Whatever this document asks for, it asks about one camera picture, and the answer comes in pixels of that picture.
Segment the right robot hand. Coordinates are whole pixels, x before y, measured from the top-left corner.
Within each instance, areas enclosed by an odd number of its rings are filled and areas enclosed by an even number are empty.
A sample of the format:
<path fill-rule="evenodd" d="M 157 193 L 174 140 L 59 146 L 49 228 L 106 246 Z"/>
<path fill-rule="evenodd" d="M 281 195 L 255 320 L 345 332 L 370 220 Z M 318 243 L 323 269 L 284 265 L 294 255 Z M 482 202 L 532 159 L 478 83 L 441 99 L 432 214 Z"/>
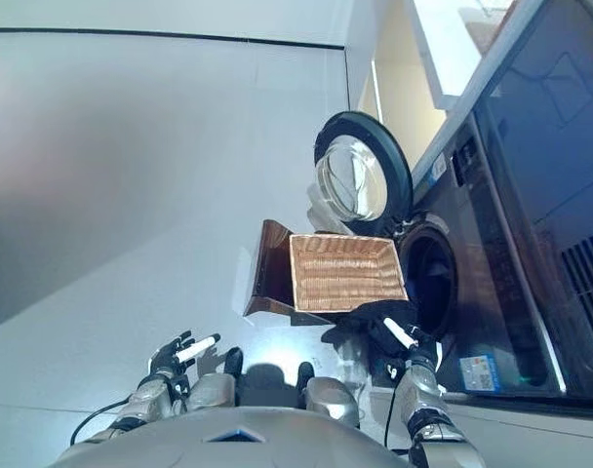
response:
<path fill-rule="evenodd" d="M 438 343 L 430 334 L 411 323 L 400 325 L 390 317 L 384 318 L 383 324 L 400 344 L 403 356 L 413 365 L 433 372 L 438 369 Z"/>

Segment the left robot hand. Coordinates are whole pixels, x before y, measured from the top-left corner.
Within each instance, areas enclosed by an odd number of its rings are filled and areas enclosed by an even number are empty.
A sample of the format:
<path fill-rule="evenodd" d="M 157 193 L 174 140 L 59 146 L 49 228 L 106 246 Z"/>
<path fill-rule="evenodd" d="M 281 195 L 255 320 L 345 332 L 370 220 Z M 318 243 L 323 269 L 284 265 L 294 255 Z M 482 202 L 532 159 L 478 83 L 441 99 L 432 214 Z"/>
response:
<path fill-rule="evenodd" d="M 148 373 L 165 371 L 181 375 L 191 367 L 198 355 L 205 353 L 221 340 L 219 333 L 196 339 L 192 331 L 184 331 L 154 352 L 148 361 Z"/>

